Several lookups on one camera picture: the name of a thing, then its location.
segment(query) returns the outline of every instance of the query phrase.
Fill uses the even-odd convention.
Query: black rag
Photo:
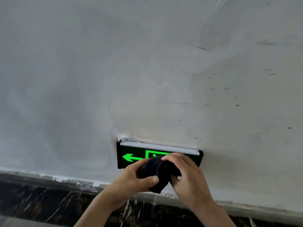
[[[162,161],[162,157],[163,156],[156,156],[150,158],[137,172],[137,177],[140,179],[155,175],[158,176],[159,183],[149,188],[149,190],[154,193],[161,193],[164,187],[169,183],[171,175],[175,175],[176,177],[181,175],[180,170],[175,164],[170,161]]]

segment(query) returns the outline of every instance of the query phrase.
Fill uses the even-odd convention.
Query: emergency exit sign
[[[137,143],[120,141],[117,142],[117,162],[118,168],[124,169],[128,165],[143,158],[164,156],[173,152],[181,152],[190,157],[197,166],[200,166],[203,151],[179,147],[162,146],[148,143]]]

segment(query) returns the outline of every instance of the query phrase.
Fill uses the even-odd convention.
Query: black marble
[[[50,224],[73,226],[96,194],[25,182],[0,181],[0,214]],[[237,226],[251,226],[249,219],[232,217]],[[172,206],[129,200],[113,212],[106,226],[203,226],[195,215]],[[254,220],[257,226],[283,227]]]

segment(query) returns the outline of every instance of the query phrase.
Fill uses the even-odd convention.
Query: electrical wire
[[[121,138],[118,139],[118,142],[120,142],[122,139],[134,141],[134,142],[136,142],[136,143],[141,143],[141,141],[136,140],[136,139],[134,139],[134,138],[132,138],[132,137],[121,137]]]

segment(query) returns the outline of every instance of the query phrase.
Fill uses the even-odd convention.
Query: left hand
[[[157,176],[144,179],[137,178],[137,171],[149,159],[141,159],[128,165],[123,173],[110,185],[108,185],[98,196],[108,201],[112,211],[119,209],[123,204],[138,192],[149,192],[149,188],[159,182]]]

